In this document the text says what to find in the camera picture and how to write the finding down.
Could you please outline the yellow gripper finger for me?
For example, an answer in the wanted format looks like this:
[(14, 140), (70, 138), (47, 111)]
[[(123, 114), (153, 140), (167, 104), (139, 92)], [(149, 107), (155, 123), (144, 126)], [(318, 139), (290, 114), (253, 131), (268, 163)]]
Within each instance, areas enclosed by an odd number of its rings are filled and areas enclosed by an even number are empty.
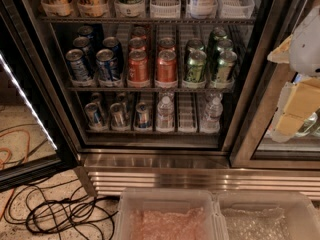
[(290, 140), (319, 108), (319, 78), (304, 77), (298, 83), (287, 82), (281, 90), (271, 122), (271, 139), (278, 143)]
[(288, 36), (276, 49), (268, 54), (267, 60), (277, 64), (288, 64), (291, 40), (292, 36)]

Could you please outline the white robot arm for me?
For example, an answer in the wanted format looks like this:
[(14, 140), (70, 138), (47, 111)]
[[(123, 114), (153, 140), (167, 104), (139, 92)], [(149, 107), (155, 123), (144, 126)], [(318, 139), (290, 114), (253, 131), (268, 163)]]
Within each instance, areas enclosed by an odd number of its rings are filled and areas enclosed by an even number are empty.
[(285, 64), (301, 75), (281, 90), (271, 122), (271, 139), (283, 143), (320, 107), (320, 6), (315, 6), (267, 60)]

